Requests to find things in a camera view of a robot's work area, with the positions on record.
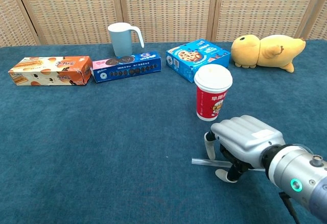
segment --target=snack box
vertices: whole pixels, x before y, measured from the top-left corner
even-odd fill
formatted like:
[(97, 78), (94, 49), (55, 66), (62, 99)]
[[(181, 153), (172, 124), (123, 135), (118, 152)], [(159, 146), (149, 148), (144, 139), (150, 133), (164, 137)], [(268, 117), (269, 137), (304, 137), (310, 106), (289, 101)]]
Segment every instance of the snack box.
[(94, 61), (92, 75), (97, 83), (161, 71), (157, 52)]
[(89, 56), (25, 57), (8, 71), (16, 85), (86, 85)]
[(198, 39), (166, 51), (166, 60), (168, 66), (192, 83), (197, 70), (205, 64), (214, 63), (227, 68), (230, 52), (205, 39)]

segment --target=light blue mug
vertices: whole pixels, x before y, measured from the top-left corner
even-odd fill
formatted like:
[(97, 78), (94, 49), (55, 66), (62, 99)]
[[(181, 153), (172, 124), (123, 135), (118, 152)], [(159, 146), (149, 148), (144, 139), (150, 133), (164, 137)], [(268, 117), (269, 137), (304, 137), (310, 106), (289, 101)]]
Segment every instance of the light blue mug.
[(126, 22), (117, 22), (108, 26), (111, 44), (117, 57), (130, 56), (133, 53), (132, 30), (137, 32), (139, 42), (144, 48), (142, 34), (138, 27), (131, 26)]

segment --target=woven folding screen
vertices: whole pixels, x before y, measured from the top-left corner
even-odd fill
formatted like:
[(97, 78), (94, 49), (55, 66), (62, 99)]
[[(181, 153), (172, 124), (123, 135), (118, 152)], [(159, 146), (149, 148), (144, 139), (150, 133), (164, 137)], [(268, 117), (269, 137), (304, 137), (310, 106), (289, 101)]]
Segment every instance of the woven folding screen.
[(206, 38), (210, 1), (122, 0), (124, 21), (138, 26), (146, 42)]
[(19, 0), (0, 0), (0, 46), (35, 45), (36, 33)]
[(109, 42), (107, 26), (122, 20), (119, 0), (23, 1), (44, 44)]
[(213, 41), (233, 41), (244, 34), (293, 37), (310, 0), (220, 0)]
[(313, 24), (309, 39), (326, 39), (327, 40), (327, 1)]

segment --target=robotic hand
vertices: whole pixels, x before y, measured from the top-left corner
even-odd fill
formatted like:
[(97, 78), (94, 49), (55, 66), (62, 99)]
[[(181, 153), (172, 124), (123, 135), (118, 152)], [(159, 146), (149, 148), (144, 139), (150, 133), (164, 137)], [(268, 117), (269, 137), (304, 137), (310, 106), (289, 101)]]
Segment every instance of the robotic hand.
[(327, 162), (305, 146), (285, 144), (280, 131), (262, 121), (243, 115), (214, 123), (204, 135), (208, 157), (215, 159), (214, 141), (231, 163), (229, 171), (216, 170), (216, 176), (236, 183), (248, 169), (265, 169), (267, 178), (284, 192), (279, 193), (296, 223), (298, 219), (289, 198), (327, 223)]

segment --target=yellow plush toy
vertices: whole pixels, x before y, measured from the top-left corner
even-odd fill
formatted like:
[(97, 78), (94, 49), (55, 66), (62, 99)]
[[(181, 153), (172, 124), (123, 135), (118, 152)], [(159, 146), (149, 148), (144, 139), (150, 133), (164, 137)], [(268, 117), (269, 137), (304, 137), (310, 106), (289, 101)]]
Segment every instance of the yellow plush toy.
[(305, 47), (303, 39), (286, 35), (271, 35), (261, 40), (255, 35), (244, 35), (233, 42), (231, 57), (237, 67), (255, 68), (258, 65), (294, 72), (293, 58)]

